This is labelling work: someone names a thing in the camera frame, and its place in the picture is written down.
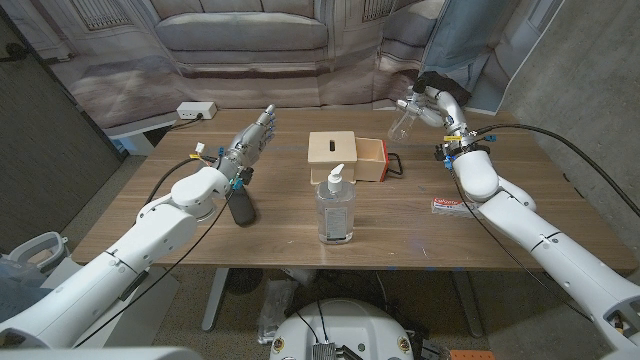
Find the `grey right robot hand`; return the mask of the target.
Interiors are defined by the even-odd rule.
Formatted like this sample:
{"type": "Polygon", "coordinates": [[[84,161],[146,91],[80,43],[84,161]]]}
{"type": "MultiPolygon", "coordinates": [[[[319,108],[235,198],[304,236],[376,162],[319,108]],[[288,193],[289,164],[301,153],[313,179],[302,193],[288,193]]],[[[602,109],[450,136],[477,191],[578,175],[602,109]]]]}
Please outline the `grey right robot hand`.
{"type": "Polygon", "coordinates": [[[426,86],[422,92],[412,90],[410,96],[397,100],[396,105],[410,117],[443,128],[447,136],[459,137],[457,147],[467,147],[474,141],[476,133],[468,129],[463,110],[449,92],[426,86]]]}

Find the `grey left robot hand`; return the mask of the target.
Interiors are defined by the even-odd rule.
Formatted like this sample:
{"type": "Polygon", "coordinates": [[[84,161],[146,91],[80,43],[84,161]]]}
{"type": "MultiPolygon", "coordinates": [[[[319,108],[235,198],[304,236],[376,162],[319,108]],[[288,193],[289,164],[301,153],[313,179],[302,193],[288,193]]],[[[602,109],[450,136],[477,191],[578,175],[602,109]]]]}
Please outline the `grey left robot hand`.
{"type": "Polygon", "coordinates": [[[275,121],[275,105],[270,104],[254,123],[234,137],[216,168],[232,179],[245,168],[252,167],[274,137],[275,121]]]}

